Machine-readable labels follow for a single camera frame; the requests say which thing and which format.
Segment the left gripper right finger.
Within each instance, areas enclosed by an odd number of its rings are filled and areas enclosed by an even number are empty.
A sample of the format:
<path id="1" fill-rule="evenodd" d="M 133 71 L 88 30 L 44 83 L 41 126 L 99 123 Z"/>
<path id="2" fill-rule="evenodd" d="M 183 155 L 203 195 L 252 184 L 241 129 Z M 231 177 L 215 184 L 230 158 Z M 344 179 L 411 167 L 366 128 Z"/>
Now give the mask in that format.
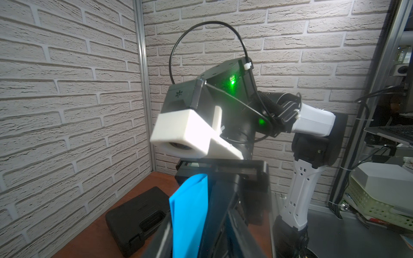
<path id="1" fill-rule="evenodd" d="M 226 232 L 229 258 L 265 258 L 261 247 L 235 209 L 227 212 Z"/>

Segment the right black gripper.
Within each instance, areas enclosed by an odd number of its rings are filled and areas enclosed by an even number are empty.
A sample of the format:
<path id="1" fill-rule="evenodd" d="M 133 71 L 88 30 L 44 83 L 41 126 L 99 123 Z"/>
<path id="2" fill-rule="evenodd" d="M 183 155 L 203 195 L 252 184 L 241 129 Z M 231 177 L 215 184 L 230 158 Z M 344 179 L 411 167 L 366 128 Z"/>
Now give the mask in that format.
<path id="1" fill-rule="evenodd" d="M 199 258 L 228 258 L 227 212 L 241 202 L 247 224 L 261 226 L 269 210 L 268 164 L 259 160 L 181 159 L 175 180 L 182 185 L 197 174 L 208 176 L 209 206 Z"/>

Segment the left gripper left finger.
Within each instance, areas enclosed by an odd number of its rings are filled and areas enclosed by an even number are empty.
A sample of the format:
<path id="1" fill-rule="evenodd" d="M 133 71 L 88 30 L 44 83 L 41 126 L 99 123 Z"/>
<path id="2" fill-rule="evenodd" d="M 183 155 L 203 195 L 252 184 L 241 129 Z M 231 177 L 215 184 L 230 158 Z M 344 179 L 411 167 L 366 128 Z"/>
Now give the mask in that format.
<path id="1" fill-rule="evenodd" d="M 169 212 L 158 227 L 153 239 L 145 249 L 142 258 L 172 258 L 173 227 Z"/>

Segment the blue square paper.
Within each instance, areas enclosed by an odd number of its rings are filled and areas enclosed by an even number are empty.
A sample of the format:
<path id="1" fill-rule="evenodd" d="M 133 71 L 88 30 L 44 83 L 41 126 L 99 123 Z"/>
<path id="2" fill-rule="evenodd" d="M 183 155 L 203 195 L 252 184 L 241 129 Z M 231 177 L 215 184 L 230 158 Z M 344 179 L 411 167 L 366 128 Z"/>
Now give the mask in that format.
<path id="1" fill-rule="evenodd" d="M 208 203 L 206 174 L 188 178 L 170 197 L 174 258 L 198 256 Z"/>

